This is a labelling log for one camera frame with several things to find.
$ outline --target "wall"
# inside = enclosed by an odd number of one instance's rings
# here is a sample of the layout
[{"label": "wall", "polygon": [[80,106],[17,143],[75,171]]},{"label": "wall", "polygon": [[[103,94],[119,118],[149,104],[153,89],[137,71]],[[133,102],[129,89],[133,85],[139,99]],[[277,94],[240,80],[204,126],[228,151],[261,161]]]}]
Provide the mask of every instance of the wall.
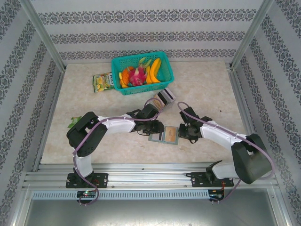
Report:
[{"label": "wall", "polygon": [[301,1],[273,3],[237,68],[256,132],[277,165],[285,204],[301,225]]},{"label": "wall", "polygon": [[60,71],[17,0],[0,0],[0,226],[31,171]]},{"label": "wall", "polygon": [[68,63],[164,50],[171,60],[230,63],[262,0],[34,0]]}]

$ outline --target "beige floor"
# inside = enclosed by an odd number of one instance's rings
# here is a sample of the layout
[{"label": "beige floor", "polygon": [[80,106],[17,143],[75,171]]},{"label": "beige floor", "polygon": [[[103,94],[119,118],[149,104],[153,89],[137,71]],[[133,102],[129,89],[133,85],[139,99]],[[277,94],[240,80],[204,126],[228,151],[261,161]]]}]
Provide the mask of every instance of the beige floor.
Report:
[{"label": "beige floor", "polygon": [[[245,133],[224,62],[173,62],[174,82],[168,87],[177,101],[184,101],[200,116]],[[92,75],[111,70],[111,64],[69,64],[42,156],[42,164],[72,163],[67,126],[72,116],[93,111],[101,116],[118,116],[137,108],[158,91],[123,96],[110,90],[94,93]],[[164,125],[179,126],[182,119],[176,104],[158,118]],[[179,139],[178,145],[148,141],[137,133],[112,134],[92,154],[93,163],[213,162],[231,160],[231,152],[201,139],[196,144]]]}]

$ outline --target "plastic basket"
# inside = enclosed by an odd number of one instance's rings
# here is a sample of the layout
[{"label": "plastic basket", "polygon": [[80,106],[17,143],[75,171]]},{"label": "plastic basket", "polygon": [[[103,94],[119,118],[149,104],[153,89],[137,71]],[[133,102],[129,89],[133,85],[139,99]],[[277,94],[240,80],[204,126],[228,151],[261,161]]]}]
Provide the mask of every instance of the plastic basket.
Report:
[{"label": "plastic basket", "polygon": [[[161,59],[161,66],[158,71],[157,79],[161,81],[160,83],[146,84],[142,86],[135,86],[129,88],[122,88],[119,81],[119,72],[122,72],[126,67],[133,66],[137,67],[139,60],[146,57],[145,62],[152,59],[151,64],[155,59]],[[174,81],[173,70],[171,69],[169,60],[163,51],[142,53],[130,56],[122,56],[112,60],[112,77],[114,81],[114,87],[116,90],[120,91],[123,95],[135,94],[148,92],[157,89],[164,89],[169,83]]]}]

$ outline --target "purple cable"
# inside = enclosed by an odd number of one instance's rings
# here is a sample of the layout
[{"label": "purple cable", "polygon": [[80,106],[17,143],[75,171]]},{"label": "purple cable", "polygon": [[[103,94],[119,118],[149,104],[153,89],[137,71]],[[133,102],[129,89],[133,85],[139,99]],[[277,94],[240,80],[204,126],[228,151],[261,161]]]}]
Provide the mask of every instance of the purple cable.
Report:
[{"label": "purple cable", "polygon": [[96,185],[94,185],[94,184],[92,184],[91,182],[89,182],[88,180],[86,180],[86,179],[82,176],[82,174],[79,172],[78,167],[77,167],[77,164],[76,164],[76,158],[75,158],[75,157],[76,157],[76,154],[77,154],[77,152],[78,152],[78,150],[83,146],[83,144],[85,143],[85,141],[88,139],[88,137],[91,135],[91,133],[97,128],[97,126],[99,126],[100,124],[102,124],[102,123],[105,122],[105,121],[114,120],[114,119],[124,119],[124,120],[132,120],[132,121],[150,121],[150,120],[156,119],[156,118],[161,114],[162,108],[163,108],[162,106],[163,106],[163,105],[162,105],[162,102],[161,102],[159,99],[157,99],[157,98],[150,98],[150,99],[148,99],[148,100],[145,102],[144,106],[146,106],[146,104],[147,104],[149,101],[151,101],[151,100],[158,100],[158,101],[160,102],[160,110],[159,110],[158,114],[156,114],[154,117],[149,118],[149,119],[134,119],[134,118],[125,118],[125,117],[111,117],[111,118],[108,118],[108,119],[103,119],[103,120],[99,121],[99,122],[98,122],[98,123],[97,123],[97,124],[96,124],[89,132],[88,132],[88,134],[85,136],[85,138],[80,142],[80,144],[77,146],[77,148],[75,148],[75,150],[72,152],[72,154],[73,154],[73,163],[74,163],[75,171],[77,172],[77,174],[79,175],[80,178],[82,178],[87,184],[89,184],[89,185],[91,185],[93,188],[95,188],[95,190],[96,190],[96,192],[97,192],[96,198],[93,199],[91,202],[86,203],[85,206],[91,205],[92,203],[94,203],[94,202],[97,201],[97,199],[98,199],[98,197],[99,197],[99,190],[98,190],[98,188],[97,188]]},{"label": "purple cable", "polygon": [[[204,120],[198,119],[198,118],[196,118],[196,117],[194,117],[194,116],[192,116],[192,115],[186,113],[186,112],[180,107],[180,104],[184,104],[184,105],[186,105],[187,107],[189,107],[189,105],[188,105],[187,103],[185,103],[185,102],[182,102],[182,101],[178,102],[178,108],[181,110],[181,112],[183,112],[185,115],[189,116],[190,118],[195,119],[195,120],[197,120],[197,121],[200,121],[201,123],[206,124],[206,125],[208,125],[208,126],[211,126],[211,127],[213,127],[213,128],[218,128],[218,129],[220,129],[220,130],[222,130],[222,131],[224,131],[224,132],[230,134],[231,136],[237,137],[238,139],[245,141],[247,144],[253,146],[253,147],[256,148],[258,151],[260,151],[260,152],[268,159],[268,161],[270,162],[271,167],[272,167],[271,173],[270,173],[268,176],[262,177],[262,178],[260,178],[260,179],[268,179],[268,178],[271,178],[271,177],[275,174],[275,165],[274,165],[273,160],[272,160],[271,157],[270,157],[264,150],[262,150],[259,146],[257,146],[256,144],[253,144],[252,142],[248,141],[247,139],[245,139],[245,138],[243,138],[243,137],[241,137],[241,136],[237,136],[237,134],[235,134],[235,133],[233,133],[233,132],[231,132],[231,131],[229,131],[229,130],[223,128],[223,127],[213,125],[213,124],[211,124],[211,123],[209,123],[209,122],[206,122],[206,121],[204,121]],[[238,183],[234,186],[234,188],[229,192],[229,194],[228,194],[222,201],[228,199],[228,197],[229,197],[229,196],[235,191],[235,189],[239,186],[240,182],[241,182],[241,179],[238,181]]]}]

